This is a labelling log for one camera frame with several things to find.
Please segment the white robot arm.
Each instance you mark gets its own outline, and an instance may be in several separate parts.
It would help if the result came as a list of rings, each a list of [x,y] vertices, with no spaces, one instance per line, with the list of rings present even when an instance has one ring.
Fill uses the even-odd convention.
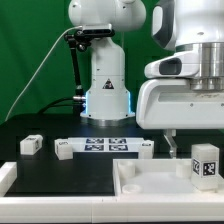
[[[71,0],[91,47],[82,118],[143,129],[224,129],[224,0]]]

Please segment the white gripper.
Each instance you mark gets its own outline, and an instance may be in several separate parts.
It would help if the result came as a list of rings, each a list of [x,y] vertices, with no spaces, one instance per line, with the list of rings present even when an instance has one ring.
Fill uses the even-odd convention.
[[[174,129],[224,129],[224,93],[194,92],[190,76],[199,72],[198,55],[175,55],[149,63],[140,88],[136,121],[142,129],[166,129],[164,138],[175,158]]]

